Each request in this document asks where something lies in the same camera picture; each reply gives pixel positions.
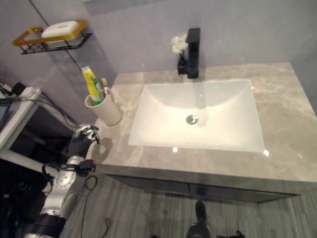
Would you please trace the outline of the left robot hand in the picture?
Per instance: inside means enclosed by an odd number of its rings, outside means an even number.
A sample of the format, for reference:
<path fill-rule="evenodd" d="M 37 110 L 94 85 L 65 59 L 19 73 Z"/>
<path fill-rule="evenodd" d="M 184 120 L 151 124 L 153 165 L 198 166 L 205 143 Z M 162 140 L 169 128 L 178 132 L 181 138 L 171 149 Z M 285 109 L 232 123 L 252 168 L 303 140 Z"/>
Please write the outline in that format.
<path fill-rule="evenodd" d="M 68 157 L 86 158 L 92 143 L 100 142 L 99 128 L 91 124 L 81 124 L 73 133 L 67 148 Z"/>

